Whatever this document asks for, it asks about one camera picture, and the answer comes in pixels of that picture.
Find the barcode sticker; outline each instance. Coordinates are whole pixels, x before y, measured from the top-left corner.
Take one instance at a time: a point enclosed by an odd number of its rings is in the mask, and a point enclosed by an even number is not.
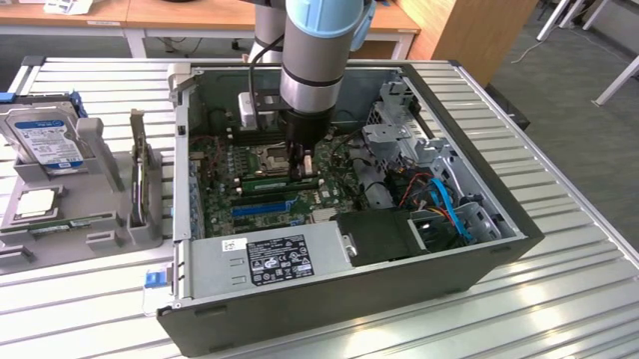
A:
[[[87,21],[89,25],[101,25],[101,26],[120,26],[117,21]]]
[[[240,249],[247,249],[247,239],[245,238],[235,238],[235,239],[225,239],[221,241],[221,251],[237,251]]]

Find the metal bracket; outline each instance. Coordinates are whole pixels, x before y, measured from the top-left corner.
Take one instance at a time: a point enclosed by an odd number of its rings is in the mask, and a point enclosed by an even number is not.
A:
[[[287,111],[287,110],[292,110],[292,107],[281,99],[280,89],[267,88],[267,89],[256,90],[256,109],[257,109],[257,112]]]
[[[195,79],[191,74],[191,63],[180,62],[168,65],[167,82],[169,91],[168,100],[173,106],[177,106],[180,104],[181,90],[195,83]]]

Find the slatted metal surface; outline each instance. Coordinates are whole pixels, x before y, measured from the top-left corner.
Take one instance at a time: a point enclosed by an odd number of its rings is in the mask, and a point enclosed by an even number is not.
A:
[[[173,116],[165,101],[167,66],[149,60],[52,58],[29,91],[80,90],[88,113],[105,122],[113,152],[131,147],[129,109],[147,111],[149,142],[164,151],[168,216]],[[546,239],[464,293],[209,358],[636,357],[636,253],[507,116],[494,111],[463,71],[442,61],[415,67]],[[423,117],[442,134],[427,113]],[[12,158],[11,148],[0,147],[3,209],[15,176]],[[164,234],[171,236],[168,219]],[[179,358],[155,318],[141,312],[143,275],[171,255],[165,241],[151,251],[0,277],[0,358]]]

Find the white wall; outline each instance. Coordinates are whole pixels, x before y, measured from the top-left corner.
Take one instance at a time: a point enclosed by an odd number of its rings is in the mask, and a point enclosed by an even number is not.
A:
[[[639,0],[611,0],[592,27],[639,54]]]

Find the wooden cabinet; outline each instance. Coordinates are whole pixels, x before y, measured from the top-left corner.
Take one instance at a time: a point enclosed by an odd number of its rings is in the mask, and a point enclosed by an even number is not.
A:
[[[422,28],[408,58],[456,60],[486,86],[538,0],[396,0]]]

